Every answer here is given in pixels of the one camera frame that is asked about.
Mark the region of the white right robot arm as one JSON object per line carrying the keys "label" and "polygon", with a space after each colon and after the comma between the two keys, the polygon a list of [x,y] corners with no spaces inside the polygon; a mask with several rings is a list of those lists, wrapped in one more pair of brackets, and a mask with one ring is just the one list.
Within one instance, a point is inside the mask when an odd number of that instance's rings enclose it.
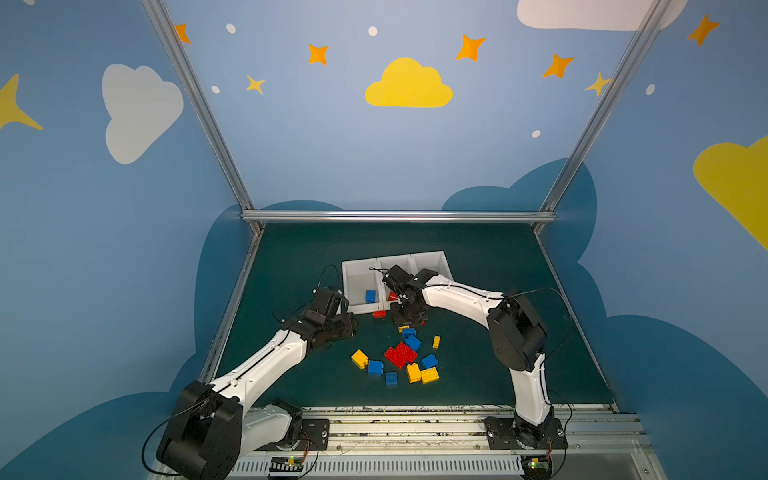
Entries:
{"label": "white right robot arm", "polygon": [[544,368],[548,332],[526,292],[486,291],[431,269],[410,274],[398,265],[385,271],[383,283],[396,296],[388,316],[398,326],[420,325],[430,308],[441,308],[486,328],[495,356],[510,370],[516,420],[534,429],[550,421]]}

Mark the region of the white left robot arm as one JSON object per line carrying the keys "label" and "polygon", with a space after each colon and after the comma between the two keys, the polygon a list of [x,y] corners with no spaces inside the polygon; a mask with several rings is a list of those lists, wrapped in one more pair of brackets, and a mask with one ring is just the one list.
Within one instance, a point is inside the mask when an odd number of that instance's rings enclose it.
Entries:
{"label": "white left robot arm", "polygon": [[355,337],[358,321],[339,290],[317,288],[308,306],[282,321],[255,354],[209,382],[193,381],[160,425],[156,451],[166,475],[224,479],[240,457],[263,447],[308,449],[303,412],[285,401],[257,400],[288,370],[327,343]]}

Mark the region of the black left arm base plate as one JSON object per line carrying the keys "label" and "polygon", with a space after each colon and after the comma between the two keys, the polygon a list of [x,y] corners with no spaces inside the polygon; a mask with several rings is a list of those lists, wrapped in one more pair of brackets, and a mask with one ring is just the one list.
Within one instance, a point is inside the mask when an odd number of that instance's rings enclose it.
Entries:
{"label": "black left arm base plate", "polygon": [[269,443],[258,451],[325,451],[328,448],[330,421],[328,419],[303,419],[301,426],[292,424],[286,437]]}

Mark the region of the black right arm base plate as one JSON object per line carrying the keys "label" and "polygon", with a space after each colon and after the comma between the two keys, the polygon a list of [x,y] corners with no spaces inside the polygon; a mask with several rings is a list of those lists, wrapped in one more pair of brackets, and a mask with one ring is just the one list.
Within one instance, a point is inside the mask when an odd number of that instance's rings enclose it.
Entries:
{"label": "black right arm base plate", "polygon": [[565,450],[568,441],[557,418],[533,426],[518,418],[486,417],[483,420],[491,450]]}

